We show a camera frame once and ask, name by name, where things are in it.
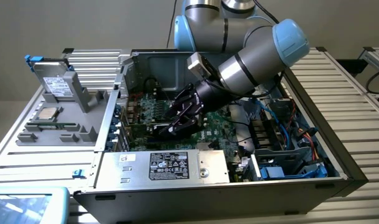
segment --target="gray wall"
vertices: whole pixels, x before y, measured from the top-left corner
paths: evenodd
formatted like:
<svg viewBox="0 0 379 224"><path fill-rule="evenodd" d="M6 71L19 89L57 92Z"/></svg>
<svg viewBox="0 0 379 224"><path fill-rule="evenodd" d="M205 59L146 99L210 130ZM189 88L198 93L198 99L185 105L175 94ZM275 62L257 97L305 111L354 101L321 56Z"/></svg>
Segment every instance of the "gray wall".
<svg viewBox="0 0 379 224"><path fill-rule="evenodd" d="M295 19L313 45L335 57L379 46L379 0L261 3L279 19ZM165 48L173 6L174 0L0 0L0 100L29 100L39 86L26 54L58 57L67 47Z"/></svg>

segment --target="warning label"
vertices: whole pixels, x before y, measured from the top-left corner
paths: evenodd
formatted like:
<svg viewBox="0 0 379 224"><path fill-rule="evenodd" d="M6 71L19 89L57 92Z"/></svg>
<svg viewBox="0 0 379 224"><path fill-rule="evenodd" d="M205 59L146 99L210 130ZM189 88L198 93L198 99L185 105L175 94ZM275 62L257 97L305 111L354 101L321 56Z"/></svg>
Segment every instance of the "warning label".
<svg viewBox="0 0 379 224"><path fill-rule="evenodd" d="M189 153L151 153L150 179L190 179Z"/></svg>
<svg viewBox="0 0 379 224"><path fill-rule="evenodd" d="M67 85L67 82L62 77L45 77L43 79L54 96L57 97L73 96L70 86Z"/></svg>

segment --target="green circuit board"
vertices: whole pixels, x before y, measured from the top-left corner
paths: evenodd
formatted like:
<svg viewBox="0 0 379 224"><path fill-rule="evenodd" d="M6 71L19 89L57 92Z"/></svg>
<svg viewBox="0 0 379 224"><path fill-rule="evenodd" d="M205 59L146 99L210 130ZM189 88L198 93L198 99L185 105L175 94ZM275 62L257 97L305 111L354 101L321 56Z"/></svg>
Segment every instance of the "green circuit board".
<svg viewBox="0 0 379 224"><path fill-rule="evenodd" d="M130 103L130 105L138 105L138 108L134 109L137 114L133 116L138 119L133 119L129 125L133 133L131 151L207 149L209 145L214 143L214 148L225 150L226 157L230 160L235 159L235 151L238 150L238 143L233 143L238 140L233 131L235 127L233 123L223 119L218 112L207 114L207 119L203 121L206 124L205 129L193 134L189 139L161 142L153 137L153 129L155 126L171 122L170 119L163 117L171 101L157 100L150 95L145 95L138 99L137 104Z"/></svg>

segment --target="robotic arm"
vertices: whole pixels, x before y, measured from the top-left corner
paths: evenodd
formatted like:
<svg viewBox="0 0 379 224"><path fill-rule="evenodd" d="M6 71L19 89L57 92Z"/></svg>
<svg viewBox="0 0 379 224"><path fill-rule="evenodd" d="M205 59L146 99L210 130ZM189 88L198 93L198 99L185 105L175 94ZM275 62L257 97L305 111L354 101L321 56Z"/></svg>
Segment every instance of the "robotic arm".
<svg viewBox="0 0 379 224"><path fill-rule="evenodd" d="M167 139L187 138L201 131L206 113L217 111L235 100L238 96L233 93L253 93L257 86L273 79L310 52L305 33L290 19L274 26L261 17L221 19L217 17L218 7L214 0L187 0L185 6L186 14L177 18L178 49L230 49L235 52L239 50L241 37L243 49L219 65L218 69L199 53L189 58L189 69L199 81L185 87L166 113L167 117L174 118L174 122L159 131L159 135ZM222 24L225 32L217 32Z"/></svg>

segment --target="motherboard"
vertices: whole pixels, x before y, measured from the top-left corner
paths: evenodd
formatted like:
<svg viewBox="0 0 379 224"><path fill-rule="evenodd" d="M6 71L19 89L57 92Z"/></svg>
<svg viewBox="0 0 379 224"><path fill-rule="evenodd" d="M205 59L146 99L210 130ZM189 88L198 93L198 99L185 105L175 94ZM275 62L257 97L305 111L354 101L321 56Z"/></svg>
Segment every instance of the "motherboard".
<svg viewBox="0 0 379 224"><path fill-rule="evenodd" d="M151 94L133 94L127 106L129 138L131 151L217 149L223 150L229 160L238 154L235 127L222 111L210 112L203 119L205 130L183 140L159 140L154 130L170 124L165 113L171 106L169 99L159 100Z"/></svg>

